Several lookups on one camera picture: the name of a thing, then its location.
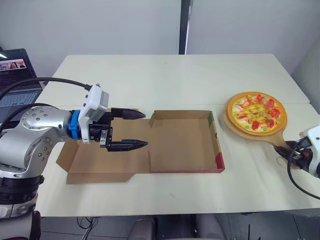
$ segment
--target laptop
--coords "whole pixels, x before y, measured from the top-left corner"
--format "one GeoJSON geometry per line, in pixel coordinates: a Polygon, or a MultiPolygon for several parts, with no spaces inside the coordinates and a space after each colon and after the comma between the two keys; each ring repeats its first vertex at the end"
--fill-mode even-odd
{"type": "MultiPolygon", "coordinates": [[[[21,80],[36,78],[25,49],[0,51],[0,92],[9,85],[21,80]]],[[[39,82],[18,86],[0,100],[0,123],[23,105],[32,104],[40,95],[42,87],[39,82]]],[[[24,112],[11,120],[12,127],[17,125],[24,112]]]]}

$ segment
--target gray floor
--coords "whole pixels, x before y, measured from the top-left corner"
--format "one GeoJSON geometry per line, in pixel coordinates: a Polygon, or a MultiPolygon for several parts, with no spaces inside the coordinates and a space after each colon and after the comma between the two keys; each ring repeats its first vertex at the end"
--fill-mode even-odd
{"type": "MultiPolygon", "coordinates": [[[[290,212],[216,214],[228,240],[320,240],[320,218],[290,212]]],[[[100,217],[89,240],[126,239],[137,216],[100,217]]],[[[159,215],[158,239],[184,237],[184,225],[192,215],[159,215]]],[[[41,220],[41,240],[80,240],[85,230],[75,217],[45,217],[41,220]]]]}

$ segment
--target dark wall stripe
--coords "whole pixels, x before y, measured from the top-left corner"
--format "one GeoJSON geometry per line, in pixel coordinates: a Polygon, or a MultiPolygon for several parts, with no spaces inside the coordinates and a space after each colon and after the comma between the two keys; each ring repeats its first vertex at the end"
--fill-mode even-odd
{"type": "Polygon", "coordinates": [[[187,41],[187,28],[190,0],[181,0],[179,54],[184,55],[187,41]]]}

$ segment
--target white wall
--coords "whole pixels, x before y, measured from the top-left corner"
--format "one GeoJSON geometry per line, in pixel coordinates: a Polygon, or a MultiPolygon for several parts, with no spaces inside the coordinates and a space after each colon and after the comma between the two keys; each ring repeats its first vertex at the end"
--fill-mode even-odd
{"type": "Polygon", "coordinates": [[[293,71],[292,78],[320,114],[320,38],[312,45],[301,63],[293,71]]]}
{"type": "Polygon", "coordinates": [[[180,0],[0,0],[0,46],[25,48],[39,77],[70,54],[177,54],[180,7],[180,0]]]}
{"type": "Polygon", "coordinates": [[[291,73],[318,36],[320,0],[193,0],[187,53],[273,53],[291,73]]]}

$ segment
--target green box stripe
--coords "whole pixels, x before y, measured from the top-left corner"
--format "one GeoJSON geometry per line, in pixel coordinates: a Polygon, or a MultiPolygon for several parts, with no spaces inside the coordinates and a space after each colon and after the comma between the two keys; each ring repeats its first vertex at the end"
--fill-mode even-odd
{"type": "Polygon", "coordinates": [[[214,121],[214,115],[212,114],[212,111],[211,111],[208,116],[209,127],[211,126],[213,121],[214,121]]]}

